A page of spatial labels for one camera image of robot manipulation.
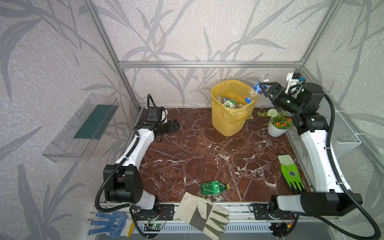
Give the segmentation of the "blue pepsi bottle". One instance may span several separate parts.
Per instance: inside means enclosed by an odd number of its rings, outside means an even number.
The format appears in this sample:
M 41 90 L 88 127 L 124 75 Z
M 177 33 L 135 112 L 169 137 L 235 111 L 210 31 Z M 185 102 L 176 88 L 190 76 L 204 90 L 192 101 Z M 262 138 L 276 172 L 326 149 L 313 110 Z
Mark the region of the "blue pepsi bottle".
M 267 89 L 264 84 L 269 83 L 270 81 L 271 77 L 269 74 L 262 75 L 260 80 L 250 88 L 248 96 L 245 98 L 245 102 L 250 104 L 258 97 L 258 95 L 262 95 L 263 89 Z
M 216 100 L 219 101 L 222 105 L 228 100 L 228 98 L 223 96 L 216 96 Z

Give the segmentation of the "square lime label bottle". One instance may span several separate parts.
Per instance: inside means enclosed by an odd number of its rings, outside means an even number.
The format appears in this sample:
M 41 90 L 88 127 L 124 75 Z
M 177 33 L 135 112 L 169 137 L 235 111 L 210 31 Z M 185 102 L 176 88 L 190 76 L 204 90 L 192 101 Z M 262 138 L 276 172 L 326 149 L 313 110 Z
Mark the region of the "square lime label bottle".
M 237 109 L 238 108 L 238 103 L 233 99 L 228 99 L 227 101 L 225 101 L 223 103 L 223 105 L 229 109 Z

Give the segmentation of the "green sprite bottle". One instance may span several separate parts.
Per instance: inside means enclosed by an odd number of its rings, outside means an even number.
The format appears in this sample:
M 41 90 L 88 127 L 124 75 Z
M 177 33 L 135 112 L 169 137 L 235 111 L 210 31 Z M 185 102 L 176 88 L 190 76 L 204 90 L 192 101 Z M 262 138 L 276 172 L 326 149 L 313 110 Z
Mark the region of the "green sprite bottle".
M 229 189 L 229 184 L 224 184 L 219 181 L 201 183 L 201 193 L 203 196 L 219 195 Z

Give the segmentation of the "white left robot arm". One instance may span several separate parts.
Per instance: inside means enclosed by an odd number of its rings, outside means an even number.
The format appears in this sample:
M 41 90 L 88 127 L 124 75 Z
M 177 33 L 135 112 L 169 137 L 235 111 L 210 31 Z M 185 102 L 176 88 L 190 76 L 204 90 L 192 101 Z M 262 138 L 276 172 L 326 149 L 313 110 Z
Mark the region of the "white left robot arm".
M 104 181 L 95 198 L 95 208 L 110 213 L 123 208 L 160 212 L 159 200 L 144 190 L 139 173 L 141 162 L 157 136 L 178 132 L 177 120 L 168 120 L 164 107 L 148 107 L 145 117 L 134 127 L 134 137 L 127 150 L 113 165 L 103 170 Z

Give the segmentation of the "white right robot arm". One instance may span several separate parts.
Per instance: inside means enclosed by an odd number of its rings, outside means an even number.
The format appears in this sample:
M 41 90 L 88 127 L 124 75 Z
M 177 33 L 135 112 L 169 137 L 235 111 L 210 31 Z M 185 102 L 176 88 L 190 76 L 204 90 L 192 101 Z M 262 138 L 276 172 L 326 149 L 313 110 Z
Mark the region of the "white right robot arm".
M 262 93 L 275 107 L 287 111 L 293 118 L 314 168 L 315 185 L 311 193 L 298 195 L 274 195 L 268 204 L 272 217 L 282 217 L 285 213 L 313 217 L 340 233 L 356 240 L 378 240 L 382 236 L 379 225 L 363 208 L 360 194 L 353 193 L 342 174 L 332 145 L 336 110 L 323 88 L 314 83 L 303 83 L 300 92 L 293 97 L 279 83 L 260 83 Z M 325 217 L 342 217 L 358 209 L 374 229 L 371 236 L 358 236 L 347 232 Z

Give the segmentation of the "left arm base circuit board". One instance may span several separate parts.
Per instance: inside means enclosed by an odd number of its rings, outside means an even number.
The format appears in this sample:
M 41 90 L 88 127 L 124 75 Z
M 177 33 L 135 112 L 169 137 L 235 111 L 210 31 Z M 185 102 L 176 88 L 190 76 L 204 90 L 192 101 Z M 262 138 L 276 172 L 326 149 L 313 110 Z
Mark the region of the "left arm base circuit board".
M 164 227 L 166 223 L 147 223 L 144 224 L 144 232 L 160 232 Z

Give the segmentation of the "yellow ribbed waste bin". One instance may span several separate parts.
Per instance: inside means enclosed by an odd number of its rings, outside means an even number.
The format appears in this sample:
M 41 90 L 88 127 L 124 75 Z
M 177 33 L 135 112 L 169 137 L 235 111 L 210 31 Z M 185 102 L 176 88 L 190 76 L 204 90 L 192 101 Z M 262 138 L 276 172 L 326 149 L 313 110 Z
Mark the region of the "yellow ribbed waste bin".
M 212 124 L 216 130 L 226 137 L 239 132 L 247 120 L 251 120 L 254 107 L 259 96 L 250 104 L 245 102 L 250 86 L 238 80 L 225 80 L 211 90 Z M 238 103 L 237 109 L 229 109 L 216 100 L 216 96 L 233 99 Z

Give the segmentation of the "potted artificial flower plant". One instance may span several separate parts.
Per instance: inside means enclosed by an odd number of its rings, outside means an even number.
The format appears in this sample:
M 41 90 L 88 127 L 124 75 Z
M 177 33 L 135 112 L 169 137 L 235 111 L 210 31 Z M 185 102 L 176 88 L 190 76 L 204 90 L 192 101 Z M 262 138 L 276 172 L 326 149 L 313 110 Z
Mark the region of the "potted artificial flower plant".
M 293 120 L 290 117 L 284 116 L 276 109 L 258 111 L 257 114 L 259 117 L 270 118 L 268 133 L 272 137 L 282 136 L 293 126 Z

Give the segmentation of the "dark green shelf mat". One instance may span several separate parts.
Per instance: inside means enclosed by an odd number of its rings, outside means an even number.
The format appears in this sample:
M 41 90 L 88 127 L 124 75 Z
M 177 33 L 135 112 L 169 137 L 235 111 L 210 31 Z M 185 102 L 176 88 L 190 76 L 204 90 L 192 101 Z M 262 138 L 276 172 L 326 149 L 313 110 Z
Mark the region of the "dark green shelf mat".
M 117 109 L 116 105 L 97 105 L 74 138 L 100 140 Z

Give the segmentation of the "green rubber garden glove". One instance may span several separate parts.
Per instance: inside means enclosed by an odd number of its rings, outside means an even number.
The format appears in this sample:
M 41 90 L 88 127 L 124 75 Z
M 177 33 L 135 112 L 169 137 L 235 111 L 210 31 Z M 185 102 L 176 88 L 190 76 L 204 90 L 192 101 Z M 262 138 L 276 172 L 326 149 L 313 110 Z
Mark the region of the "green rubber garden glove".
M 278 160 L 281 164 L 281 171 L 289 191 L 295 195 L 306 192 L 304 183 L 293 158 L 290 155 L 279 155 Z

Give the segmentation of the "blue dotted knit glove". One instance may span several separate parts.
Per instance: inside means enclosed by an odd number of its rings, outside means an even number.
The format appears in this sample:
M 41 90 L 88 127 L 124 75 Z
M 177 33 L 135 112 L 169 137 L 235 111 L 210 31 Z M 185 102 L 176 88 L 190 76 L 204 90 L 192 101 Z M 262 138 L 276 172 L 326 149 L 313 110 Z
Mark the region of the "blue dotted knit glove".
M 91 220 L 92 228 L 88 236 L 106 235 L 111 239 L 130 237 L 135 227 L 133 220 L 125 212 L 96 213 L 96 219 Z

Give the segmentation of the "beige leather work glove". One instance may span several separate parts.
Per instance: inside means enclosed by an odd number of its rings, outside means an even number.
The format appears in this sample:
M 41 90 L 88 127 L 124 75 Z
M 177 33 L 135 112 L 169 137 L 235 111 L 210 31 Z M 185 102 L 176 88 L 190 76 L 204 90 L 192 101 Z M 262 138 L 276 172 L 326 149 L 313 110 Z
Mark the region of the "beige leather work glove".
M 174 217 L 188 223 L 212 240 L 218 240 L 230 222 L 230 211 L 186 192 Z

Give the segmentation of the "clear plastic wall shelf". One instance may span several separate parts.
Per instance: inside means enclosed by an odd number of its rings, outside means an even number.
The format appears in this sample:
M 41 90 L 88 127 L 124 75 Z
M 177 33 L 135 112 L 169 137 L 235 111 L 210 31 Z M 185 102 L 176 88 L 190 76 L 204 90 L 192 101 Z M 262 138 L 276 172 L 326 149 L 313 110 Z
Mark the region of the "clear plastic wall shelf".
M 117 97 L 90 94 L 42 155 L 54 163 L 86 163 L 119 106 Z

